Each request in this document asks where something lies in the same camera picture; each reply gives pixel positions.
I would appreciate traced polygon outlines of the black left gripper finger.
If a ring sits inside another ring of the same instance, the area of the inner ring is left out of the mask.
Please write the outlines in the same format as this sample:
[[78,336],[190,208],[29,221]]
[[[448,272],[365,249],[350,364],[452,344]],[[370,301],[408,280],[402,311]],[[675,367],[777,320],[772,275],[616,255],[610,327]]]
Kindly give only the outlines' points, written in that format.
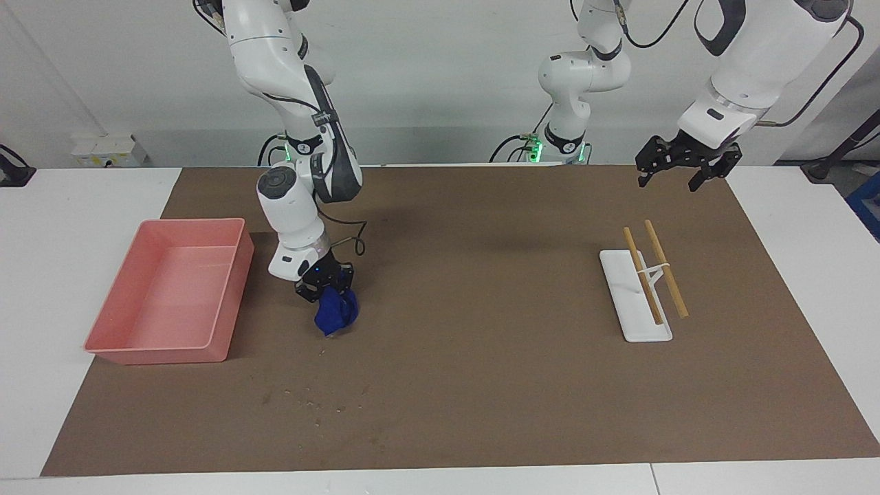
[[705,182],[711,179],[724,179],[739,160],[741,160],[742,151],[739,143],[732,143],[726,147],[719,157],[716,159],[706,159],[701,157],[698,160],[697,172],[688,182],[688,188],[691,192],[697,191]]
[[638,151],[635,157],[636,169],[639,171],[638,184],[640,188],[646,188],[651,178],[663,171],[668,171],[675,166],[672,159],[672,147],[674,142],[667,141],[654,135],[648,138],[644,147]]

